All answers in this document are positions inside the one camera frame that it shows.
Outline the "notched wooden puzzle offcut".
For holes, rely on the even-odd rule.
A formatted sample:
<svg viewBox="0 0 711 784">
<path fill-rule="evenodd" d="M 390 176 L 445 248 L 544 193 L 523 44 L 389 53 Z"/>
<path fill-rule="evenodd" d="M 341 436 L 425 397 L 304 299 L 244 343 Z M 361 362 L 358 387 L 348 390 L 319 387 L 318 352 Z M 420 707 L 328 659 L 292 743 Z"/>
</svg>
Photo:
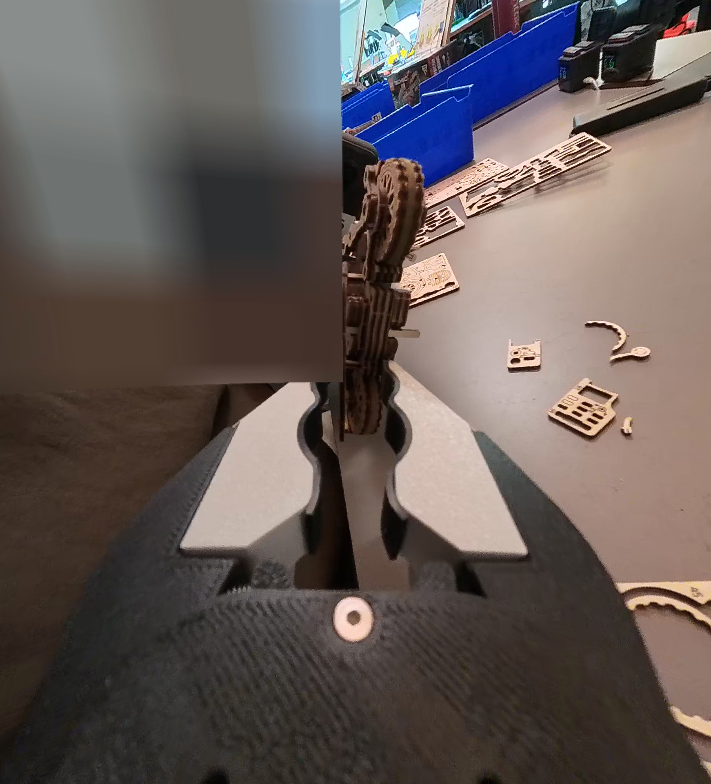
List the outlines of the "notched wooden puzzle offcut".
<svg viewBox="0 0 711 784">
<path fill-rule="evenodd" d="M 506 367 L 511 372 L 534 370 L 542 366 L 542 342 L 535 339 L 530 343 L 507 342 Z"/>
</svg>

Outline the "wooden motorcycle model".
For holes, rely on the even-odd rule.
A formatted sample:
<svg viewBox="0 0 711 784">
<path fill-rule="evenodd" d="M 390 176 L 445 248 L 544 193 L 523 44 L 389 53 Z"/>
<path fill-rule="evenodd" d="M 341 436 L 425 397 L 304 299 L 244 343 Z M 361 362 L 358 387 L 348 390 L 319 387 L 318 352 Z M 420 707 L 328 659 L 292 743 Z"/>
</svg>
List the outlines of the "wooden motorcycle model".
<svg viewBox="0 0 711 784">
<path fill-rule="evenodd" d="M 381 419 L 383 374 L 405 328 L 409 293 L 400 282 L 416 233 L 426 217 L 418 162 L 391 158 L 368 166 L 360 216 L 342 240 L 342 360 L 339 440 L 371 435 Z"/>
</svg>

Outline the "pale wooden puzzle sheet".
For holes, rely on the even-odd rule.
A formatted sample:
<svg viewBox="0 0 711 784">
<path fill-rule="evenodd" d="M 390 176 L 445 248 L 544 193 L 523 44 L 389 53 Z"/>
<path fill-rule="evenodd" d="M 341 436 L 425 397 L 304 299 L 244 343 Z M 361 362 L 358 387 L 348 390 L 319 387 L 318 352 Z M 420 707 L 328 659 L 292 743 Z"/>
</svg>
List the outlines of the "pale wooden puzzle sheet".
<svg viewBox="0 0 711 784">
<path fill-rule="evenodd" d="M 451 174 L 440 182 L 426 187 L 424 204 L 427 209 L 433 209 L 452 198 L 467 194 L 485 185 L 508 169 L 509 167 L 505 164 L 491 158 L 484 158 L 461 171 Z"/>
</svg>

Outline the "long blue plastic bin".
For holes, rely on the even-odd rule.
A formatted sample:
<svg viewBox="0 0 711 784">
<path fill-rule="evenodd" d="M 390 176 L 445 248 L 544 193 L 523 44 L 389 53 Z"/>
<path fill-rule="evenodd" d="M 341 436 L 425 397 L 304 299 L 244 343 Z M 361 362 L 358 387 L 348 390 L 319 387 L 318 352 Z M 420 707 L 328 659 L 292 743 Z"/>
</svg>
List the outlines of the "long blue plastic bin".
<svg viewBox="0 0 711 784">
<path fill-rule="evenodd" d="M 580 21 L 579 3 L 529 20 L 519 33 L 507 33 L 420 84 L 430 93 L 470 87 L 474 125 L 556 82 L 558 58 L 573 44 Z"/>
</svg>

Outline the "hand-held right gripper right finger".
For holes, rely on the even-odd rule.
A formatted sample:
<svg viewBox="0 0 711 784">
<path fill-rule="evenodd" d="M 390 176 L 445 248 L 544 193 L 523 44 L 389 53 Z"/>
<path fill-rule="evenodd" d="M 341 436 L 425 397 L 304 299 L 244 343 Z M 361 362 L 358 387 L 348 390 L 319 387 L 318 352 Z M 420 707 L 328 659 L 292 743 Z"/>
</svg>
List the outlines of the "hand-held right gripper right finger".
<svg viewBox="0 0 711 784">
<path fill-rule="evenodd" d="M 407 589 L 423 567 L 522 561 L 529 550 L 475 432 L 395 361 L 384 439 L 391 450 L 381 507 L 384 589 Z"/>
</svg>

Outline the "small cut-out wooden puzzle sheet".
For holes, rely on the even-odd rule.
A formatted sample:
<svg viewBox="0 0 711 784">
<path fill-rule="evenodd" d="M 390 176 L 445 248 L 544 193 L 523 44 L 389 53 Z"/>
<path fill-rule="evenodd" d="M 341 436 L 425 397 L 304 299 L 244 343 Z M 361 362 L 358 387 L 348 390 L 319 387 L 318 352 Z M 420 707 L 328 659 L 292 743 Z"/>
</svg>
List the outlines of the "small cut-out wooden puzzle sheet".
<svg viewBox="0 0 711 784">
<path fill-rule="evenodd" d="M 435 209 L 428 213 L 423 224 L 416 233 L 411 251 L 415 252 L 464 227 L 464 221 L 451 207 L 444 206 Z"/>
</svg>

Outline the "black battery charger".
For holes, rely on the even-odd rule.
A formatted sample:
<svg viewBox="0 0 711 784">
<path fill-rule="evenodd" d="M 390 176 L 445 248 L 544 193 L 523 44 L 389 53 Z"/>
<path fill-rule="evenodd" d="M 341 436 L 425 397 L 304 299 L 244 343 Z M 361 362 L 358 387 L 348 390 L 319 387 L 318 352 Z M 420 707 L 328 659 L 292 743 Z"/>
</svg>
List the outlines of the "black battery charger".
<svg viewBox="0 0 711 784">
<path fill-rule="evenodd" d="M 652 71 L 657 42 L 654 25 L 634 25 L 608 38 L 602 47 L 604 84 L 631 81 Z"/>
<path fill-rule="evenodd" d="M 558 88 L 576 93 L 589 84 L 598 84 L 603 43 L 583 40 L 564 49 L 558 60 Z"/>
</svg>

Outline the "grey desk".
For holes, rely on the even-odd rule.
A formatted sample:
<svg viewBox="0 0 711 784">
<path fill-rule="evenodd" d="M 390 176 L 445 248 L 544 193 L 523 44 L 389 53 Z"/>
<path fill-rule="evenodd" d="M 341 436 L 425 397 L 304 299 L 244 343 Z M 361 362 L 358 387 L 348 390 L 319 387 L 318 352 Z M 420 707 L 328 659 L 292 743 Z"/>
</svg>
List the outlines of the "grey desk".
<svg viewBox="0 0 711 784">
<path fill-rule="evenodd" d="M 711 580 L 711 95 L 608 136 L 590 165 L 419 252 L 460 289 L 413 310 L 399 363 L 565 511 L 616 582 Z M 621 351 L 649 359 L 609 363 Z M 542 342 L 511 372 L 507 342 Z M 548 410 L 581 379 L 619 395 L 593 439 Z M 632 436 L 620 427 L 632 417 Z"/>
</svg>

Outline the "flat black device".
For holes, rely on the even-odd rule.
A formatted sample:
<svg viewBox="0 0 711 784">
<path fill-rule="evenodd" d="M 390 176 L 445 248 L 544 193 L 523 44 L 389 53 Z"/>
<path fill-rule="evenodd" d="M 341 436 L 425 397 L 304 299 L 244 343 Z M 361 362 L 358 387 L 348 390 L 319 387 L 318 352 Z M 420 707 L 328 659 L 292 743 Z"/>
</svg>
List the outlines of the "flat black device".
<svg viewBox="0 0 711 784">
<path fill-rule="evenodd" d="M 602 138 L 699 103 L 710 89 L 711 77 L 658 82 L 575 115 L 569 136 L 587 133 Z"/>
</svg>

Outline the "slotted wooden puzzle offcut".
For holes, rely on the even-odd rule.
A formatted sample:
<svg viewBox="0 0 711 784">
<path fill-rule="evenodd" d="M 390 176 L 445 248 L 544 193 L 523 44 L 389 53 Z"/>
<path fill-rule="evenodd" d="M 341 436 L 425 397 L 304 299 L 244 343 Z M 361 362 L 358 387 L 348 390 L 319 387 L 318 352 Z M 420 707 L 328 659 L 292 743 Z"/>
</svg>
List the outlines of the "slotted wooden puzzle offcut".
<svg viewBox="0 0 711 784">
<path fill-rule="evenodd" d="M 619 395 L 581 379 L 547 412 L 547 417 L 587 439 L 599 436 L 615 419 Z"/>
</svg>

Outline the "long wooden puzzle sheet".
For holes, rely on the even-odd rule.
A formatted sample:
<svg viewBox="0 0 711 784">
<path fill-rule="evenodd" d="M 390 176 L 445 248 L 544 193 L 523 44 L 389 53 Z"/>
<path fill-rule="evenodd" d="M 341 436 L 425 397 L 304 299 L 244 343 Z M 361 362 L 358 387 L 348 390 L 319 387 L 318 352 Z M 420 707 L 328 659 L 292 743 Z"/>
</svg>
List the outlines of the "long wooden puzzle sheet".
<svg viewBox="0 0 711 784">
<path fill-rule="evenodd" d="M 612 147 L 586 132 L 491 177 L 475 194 L 463 194 L 460 202 L 468 219 L 496 209 L 520 194 L 568 175 L 612 151 Z"/>
</svg>

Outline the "printed wooden display board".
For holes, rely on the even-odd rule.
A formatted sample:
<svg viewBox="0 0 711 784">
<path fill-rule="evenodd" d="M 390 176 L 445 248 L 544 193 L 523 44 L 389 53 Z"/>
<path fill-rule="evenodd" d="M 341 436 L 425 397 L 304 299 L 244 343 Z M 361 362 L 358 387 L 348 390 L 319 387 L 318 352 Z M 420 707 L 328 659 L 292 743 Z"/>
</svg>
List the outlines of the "printed wooden display board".
<svg viewBox="0 0 711 784">
<path fill-rule="evenodd" d="M 422 1 L 415 53 L 425 56 L 449 42 L 455 1 Z"/>
</svg>

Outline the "curved toothed wooden piece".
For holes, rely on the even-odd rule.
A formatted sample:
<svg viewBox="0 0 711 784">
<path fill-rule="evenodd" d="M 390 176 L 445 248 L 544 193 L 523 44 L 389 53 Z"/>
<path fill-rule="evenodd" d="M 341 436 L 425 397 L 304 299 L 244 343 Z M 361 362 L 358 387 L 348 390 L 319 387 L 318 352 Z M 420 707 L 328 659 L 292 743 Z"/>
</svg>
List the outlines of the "curved toothed wooden piece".
<svg viewBox="0 0 711 784">
<path fill-rule="evenodd" d="M 605 328 L 616 335 L 616 343 L 611 349 L 611 355 L 618 354 L 627 341 L 627 332 L 618 324 L 607 320 L 589 320 L 584 323 L 585 328 Z"/>
</svg>

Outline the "dark printed box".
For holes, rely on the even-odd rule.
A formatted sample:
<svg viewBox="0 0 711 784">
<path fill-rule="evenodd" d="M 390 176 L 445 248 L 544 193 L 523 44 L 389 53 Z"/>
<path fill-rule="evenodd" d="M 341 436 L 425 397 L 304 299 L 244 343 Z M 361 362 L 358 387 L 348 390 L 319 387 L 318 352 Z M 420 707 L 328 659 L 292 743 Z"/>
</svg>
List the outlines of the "dark printed box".
<svg viewBox="0 0 711 784">
<path fill-rule="evenodd" d="M 394 108 L 398 111 L 406 105 L 417 105 L 420 100 L 420 85 L 442 71 L 450 62 L 448 48 L 443 48 L 391 69 L 384 76 L 384 80 L 388 84 Z"/>
</svg>

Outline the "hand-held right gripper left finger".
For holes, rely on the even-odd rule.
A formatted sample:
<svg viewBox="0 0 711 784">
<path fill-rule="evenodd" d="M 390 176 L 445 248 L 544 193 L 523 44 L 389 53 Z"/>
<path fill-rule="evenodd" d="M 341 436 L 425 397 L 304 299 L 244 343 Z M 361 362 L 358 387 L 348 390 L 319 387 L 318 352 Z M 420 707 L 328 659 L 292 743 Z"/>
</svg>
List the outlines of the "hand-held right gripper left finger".
<svg viewBox="0 0 711 784">
<path fill-rule="evenodd" d="M 284 567 L 296 587 L 331 586 L 331 417 L 314 383 L 289 383 L 239 421 L 180 543 L 249 576 Z"/>
</svg>

